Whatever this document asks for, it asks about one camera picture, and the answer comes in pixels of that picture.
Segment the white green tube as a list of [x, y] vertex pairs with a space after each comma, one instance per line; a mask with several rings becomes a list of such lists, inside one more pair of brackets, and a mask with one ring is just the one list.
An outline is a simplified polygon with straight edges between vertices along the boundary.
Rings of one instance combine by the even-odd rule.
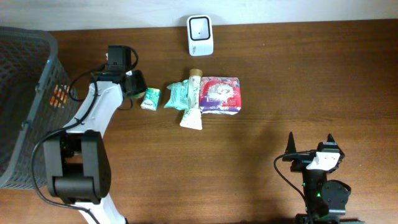
[[201, 111], [200, 111], [200, 83], [203, 72], [200, 69], [190, 70], [188, 78], [187, 105], [184, 111], [180, 126], [184, 128], [202, 130]]

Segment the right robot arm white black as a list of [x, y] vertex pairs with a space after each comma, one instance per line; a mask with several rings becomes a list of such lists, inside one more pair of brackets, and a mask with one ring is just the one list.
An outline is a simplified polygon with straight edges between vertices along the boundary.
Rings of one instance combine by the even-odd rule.
[[289, 134], [287, 147], [279, 157], [291, 163], [290, 171], [302, 174], [303, 190], [299, 192], [305, 204], [305, 214], [297, 214], [294, 223], [343, 223], [351, 187], [327, 175], [338, 169], [344, 152], [329, 134], [316, 149], [298, 152], [294, 135]]

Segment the orange tissue pack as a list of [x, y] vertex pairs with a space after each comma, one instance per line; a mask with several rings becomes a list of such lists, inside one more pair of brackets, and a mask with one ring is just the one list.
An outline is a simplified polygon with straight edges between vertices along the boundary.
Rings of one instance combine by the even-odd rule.
[[68, 85], [55, 85], [50, 99], [50, 106], [53, 108], [64, 108], [68, 103], [68, 94], [70, 87]]

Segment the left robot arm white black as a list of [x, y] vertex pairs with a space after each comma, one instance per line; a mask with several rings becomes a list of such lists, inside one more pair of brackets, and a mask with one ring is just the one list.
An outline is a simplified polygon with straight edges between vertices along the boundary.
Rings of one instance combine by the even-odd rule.
[[124, 99], [147, 91], [138, 60], [133, 48], [110, 45], [106, 63], [88, 73], [88, 94], [76, 114], [34, 147], [44, 149], [47, 188], [60, 201], [44, 197], [34, 183], [37, 195], [48, 204], [78, 210], [88, 223], [127, 223], [109, 194], [111, 168], [103, 136]]

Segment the small teal tissue pack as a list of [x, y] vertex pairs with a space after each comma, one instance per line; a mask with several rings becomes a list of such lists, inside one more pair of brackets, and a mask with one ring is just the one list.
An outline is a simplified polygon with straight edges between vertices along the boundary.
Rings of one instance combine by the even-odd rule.
[[160, 99], [160, 90], [157, 88], [148, 88], [144, 99], [141, 103], [141, 108], [145, 110], [156, 111]]

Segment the teal wipes packet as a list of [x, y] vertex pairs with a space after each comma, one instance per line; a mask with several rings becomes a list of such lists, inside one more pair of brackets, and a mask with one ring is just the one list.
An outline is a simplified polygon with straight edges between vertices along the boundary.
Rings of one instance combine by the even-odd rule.
[[175, 108], [177, 110], [186, 110], [188, 108], [188, 80], [172, 83], [167, 87], [170, 90], [170, 99], [164, 108]]

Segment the red purple tissue pack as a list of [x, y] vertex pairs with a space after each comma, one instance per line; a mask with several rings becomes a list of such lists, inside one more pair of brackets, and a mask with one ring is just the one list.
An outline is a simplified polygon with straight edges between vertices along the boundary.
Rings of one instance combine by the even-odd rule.
[[240, 81], [236, 77], [202, 77], [200, 83], [202, 114], [239, 113], [242, 108]]

